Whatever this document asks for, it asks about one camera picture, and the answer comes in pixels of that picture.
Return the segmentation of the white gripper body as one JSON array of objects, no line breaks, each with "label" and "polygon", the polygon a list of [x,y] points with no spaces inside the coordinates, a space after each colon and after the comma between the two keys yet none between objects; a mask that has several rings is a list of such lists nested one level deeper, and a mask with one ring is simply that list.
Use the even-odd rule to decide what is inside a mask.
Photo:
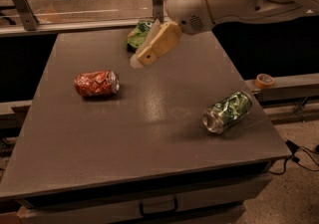
[{"label": "white gripper body", "polygon": [[165,0],[168,16],[188,35],[210,31],[213,23],[206,0]]}]

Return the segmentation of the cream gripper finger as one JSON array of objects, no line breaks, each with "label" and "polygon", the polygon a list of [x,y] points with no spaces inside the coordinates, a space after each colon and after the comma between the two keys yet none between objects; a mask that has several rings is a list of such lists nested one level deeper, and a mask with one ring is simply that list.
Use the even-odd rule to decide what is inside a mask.
[{"label": "cream gripper finger", "polygon": [[161,23],[156,20],[151,26],[146,40],[131,56],[131,66],[139,69],[152,64],[172,50],[179,43],[181,36],[182,30],[178,23],[174,21]]}]

